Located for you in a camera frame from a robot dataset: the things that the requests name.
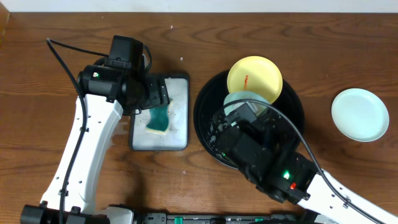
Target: wooden table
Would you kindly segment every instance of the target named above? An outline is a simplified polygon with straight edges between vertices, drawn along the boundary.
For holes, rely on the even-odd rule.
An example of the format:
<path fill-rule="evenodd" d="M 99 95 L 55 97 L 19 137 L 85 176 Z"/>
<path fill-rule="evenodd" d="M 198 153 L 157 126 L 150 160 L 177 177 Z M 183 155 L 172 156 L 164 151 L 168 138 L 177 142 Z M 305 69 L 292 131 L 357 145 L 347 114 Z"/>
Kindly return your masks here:
<path fill-rule="evenodd" d="M 214 160 L 193 127 L 204 84 L 239 59 L 261 55 L 298 93 L 305 137 L 323 168 L 398 215 L 397 14 L 13 13 L 0 49 L 1 223 L 18 223 L 25 204 L 39 204 L 72 126 L 76 92 L 45 39 L 107 54 L 114 34 L 147 44 L 152 71 L 189 72 L 190 139 L 180 152 L 132 152 L 123 118 L 99 177 L 97 208 L 125 203 L 141 212 L 299 213 Z M 57 50 L 75 75 L 97 59 Z M 386 104 L 390 126 L 381 139 L 356 142 L 333 124 L 331 102 L 351 87 L 372 91 Z M 305 154 L 302 146 L 299 151 Z"/>

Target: red light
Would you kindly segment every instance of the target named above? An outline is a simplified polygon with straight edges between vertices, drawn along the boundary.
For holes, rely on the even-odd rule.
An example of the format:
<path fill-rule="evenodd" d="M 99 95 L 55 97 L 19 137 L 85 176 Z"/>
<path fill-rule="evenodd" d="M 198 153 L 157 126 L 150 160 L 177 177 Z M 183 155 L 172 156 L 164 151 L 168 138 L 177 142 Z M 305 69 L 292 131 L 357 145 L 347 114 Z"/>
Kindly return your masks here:
<path fill-rule="evenodd" d="M 296 183 L 293 183 L 293 184 L 290 186 L 290 189 L 292 189 L 292 190 L 296 189 Z"/>

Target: red mark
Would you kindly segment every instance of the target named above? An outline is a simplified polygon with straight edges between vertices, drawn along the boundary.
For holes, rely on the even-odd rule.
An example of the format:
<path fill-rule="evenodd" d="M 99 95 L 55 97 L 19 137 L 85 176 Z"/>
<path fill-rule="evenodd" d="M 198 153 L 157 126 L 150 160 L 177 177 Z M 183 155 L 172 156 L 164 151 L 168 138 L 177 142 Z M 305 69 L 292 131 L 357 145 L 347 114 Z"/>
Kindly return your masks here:
<path fill-rule="evenodd" d="M 246 75 L 246 79 L 244 80 L 244 90 L 246 90 L 246 87 L 248 86 L 248 78 L 249 78 L 249 75 Z"/>

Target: white plate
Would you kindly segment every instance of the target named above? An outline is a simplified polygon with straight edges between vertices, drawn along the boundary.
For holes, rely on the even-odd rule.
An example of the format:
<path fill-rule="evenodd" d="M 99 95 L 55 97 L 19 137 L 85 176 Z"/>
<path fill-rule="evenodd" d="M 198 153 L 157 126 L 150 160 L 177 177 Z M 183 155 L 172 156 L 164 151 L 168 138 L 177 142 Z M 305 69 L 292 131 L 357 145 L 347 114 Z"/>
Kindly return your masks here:
<path fill-rule="evenodd" d="M 384 103 L 375 94 L 358 88 L 342 91 L 336 96 L 331 116 L 343 134 L 361 142 L 380 138 L 390 121 Z"/>

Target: green led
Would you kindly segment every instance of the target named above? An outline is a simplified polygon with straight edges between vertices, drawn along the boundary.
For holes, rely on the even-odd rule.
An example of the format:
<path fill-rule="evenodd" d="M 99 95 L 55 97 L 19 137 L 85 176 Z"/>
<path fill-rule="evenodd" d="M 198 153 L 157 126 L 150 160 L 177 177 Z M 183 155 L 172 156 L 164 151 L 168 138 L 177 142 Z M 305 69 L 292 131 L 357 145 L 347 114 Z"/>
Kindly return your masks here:
<path fill-rule="evenodd" d="M 288 180 L 288 179 L 290 178 L 290 173 L 289 173 L 288 170 L 284 172 L 284 178 L 285 178 L 286 180 Z"/>

